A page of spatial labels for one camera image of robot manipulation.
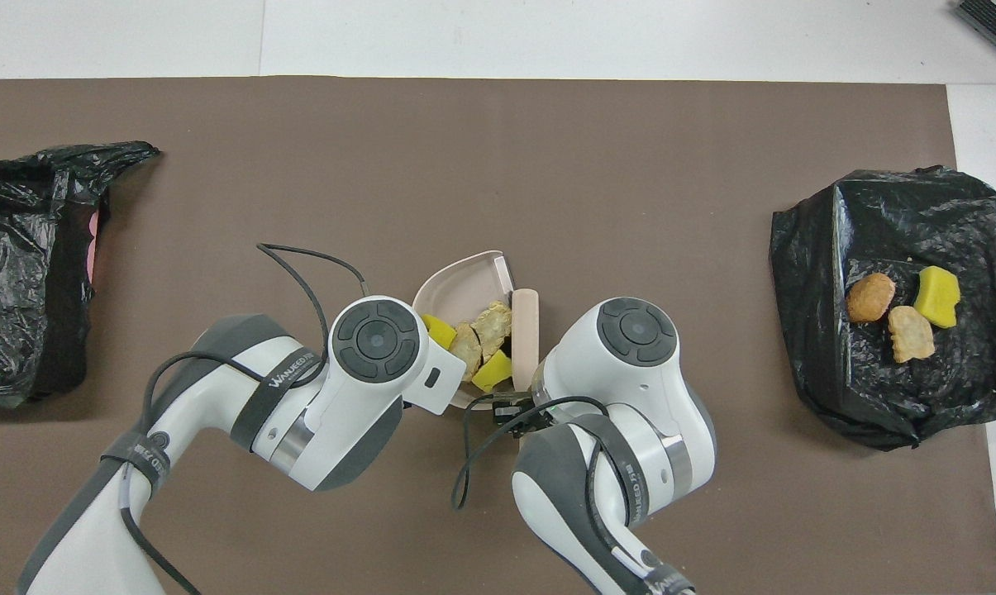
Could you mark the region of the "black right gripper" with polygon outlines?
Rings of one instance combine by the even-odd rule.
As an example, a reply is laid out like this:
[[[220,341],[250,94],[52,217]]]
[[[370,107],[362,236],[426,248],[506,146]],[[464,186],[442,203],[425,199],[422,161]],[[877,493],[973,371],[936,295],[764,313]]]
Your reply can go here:
[[[504,426],[534,406],[534,399],[525,394],[494,394],[493,423],[495,426]],[[547,427],[548,414],[542,411],[524,417],[513,425],[510,431],[539,431]]]

